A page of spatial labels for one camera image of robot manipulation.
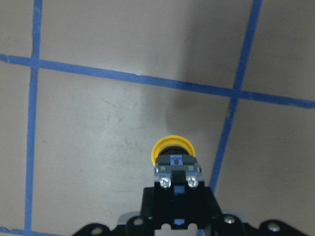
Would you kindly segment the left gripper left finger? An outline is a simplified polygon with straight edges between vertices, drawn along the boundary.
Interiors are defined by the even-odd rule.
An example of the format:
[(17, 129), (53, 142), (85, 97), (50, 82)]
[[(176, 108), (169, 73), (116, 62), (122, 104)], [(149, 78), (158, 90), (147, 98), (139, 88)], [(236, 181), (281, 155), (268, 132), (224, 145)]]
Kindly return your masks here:
[(153, 187), (143, 190), (140, 212), (128, 219), (125, 226), (126, 236), (154, 236), (154, 193)]

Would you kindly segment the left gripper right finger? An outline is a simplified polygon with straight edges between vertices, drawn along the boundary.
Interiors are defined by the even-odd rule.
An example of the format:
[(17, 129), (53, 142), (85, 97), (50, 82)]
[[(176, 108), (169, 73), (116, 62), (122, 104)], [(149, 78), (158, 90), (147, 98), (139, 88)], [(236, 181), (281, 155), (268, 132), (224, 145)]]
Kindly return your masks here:
[(246, 236), (239, 217), (223, 213), (211, 188), (205, 187), (205, 236)]

